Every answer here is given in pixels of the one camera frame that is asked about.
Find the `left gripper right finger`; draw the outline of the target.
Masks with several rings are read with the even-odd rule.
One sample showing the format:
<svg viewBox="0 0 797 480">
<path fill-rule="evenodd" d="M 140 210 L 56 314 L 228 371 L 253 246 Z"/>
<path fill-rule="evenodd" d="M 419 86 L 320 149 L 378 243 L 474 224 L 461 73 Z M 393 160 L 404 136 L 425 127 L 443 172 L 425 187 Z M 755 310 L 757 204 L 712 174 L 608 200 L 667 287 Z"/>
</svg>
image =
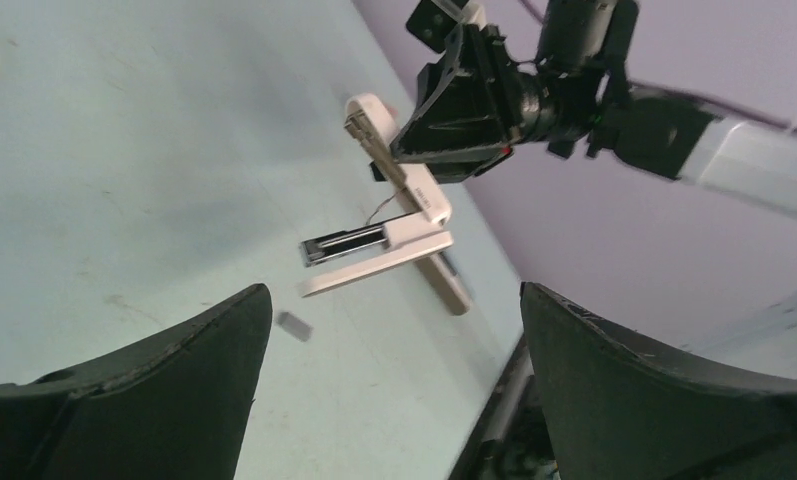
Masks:
<svg viewBox="0 0 797 480">
<path fill-rule="evenodd" d="M 797 479 L 797 380 L 721 364 L 520 288 L 566 479 Z"/>
</svg>

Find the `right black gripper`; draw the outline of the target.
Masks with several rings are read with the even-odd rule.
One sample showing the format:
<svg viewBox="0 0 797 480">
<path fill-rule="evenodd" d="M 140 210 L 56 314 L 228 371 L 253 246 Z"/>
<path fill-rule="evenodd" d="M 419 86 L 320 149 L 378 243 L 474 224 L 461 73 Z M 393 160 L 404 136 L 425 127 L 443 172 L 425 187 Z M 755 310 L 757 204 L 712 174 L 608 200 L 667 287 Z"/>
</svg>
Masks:
<svg viewBox="0 0 797 480">
<path fill-rule="evenodd" d="M 376 182 L 461 183 L 510 158 L 513 145 L 544 138 L 544 95 L 538 77 L 520 70 L 505 37 L 489 24 L 470 31 L 455 53 L 422 71 L 428 82 L 389 146 L 400 162 L 393 179 L 371 160 Z"/>
</svg>

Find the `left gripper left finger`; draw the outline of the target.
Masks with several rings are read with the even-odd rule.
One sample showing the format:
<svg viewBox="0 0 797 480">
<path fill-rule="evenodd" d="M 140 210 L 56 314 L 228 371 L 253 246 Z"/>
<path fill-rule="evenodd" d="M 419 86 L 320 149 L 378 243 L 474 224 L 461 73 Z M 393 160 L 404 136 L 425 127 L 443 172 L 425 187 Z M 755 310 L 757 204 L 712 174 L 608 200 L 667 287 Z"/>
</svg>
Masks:
<svg viewBox="0 0 797 480">
<path fill-rule="evenodd" d="M 273 319 L 254 284 L 26 384 L 0 384 L 0 479 L 231 479 Z"/>
</svg>

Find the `grey white stapler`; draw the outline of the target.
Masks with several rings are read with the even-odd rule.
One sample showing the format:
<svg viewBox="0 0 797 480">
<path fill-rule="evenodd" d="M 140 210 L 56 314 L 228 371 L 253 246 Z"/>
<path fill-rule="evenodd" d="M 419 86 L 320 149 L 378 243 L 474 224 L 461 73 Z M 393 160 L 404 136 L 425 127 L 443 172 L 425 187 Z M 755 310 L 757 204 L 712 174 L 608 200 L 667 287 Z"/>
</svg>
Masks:
<svg viewBox="0 0 797 480">
<path fill-rule="evenodd" d="M 452 316 L 469 312 L 472 295 L 446 251 L 419 259 L 414 265 Z"/>
</svg>

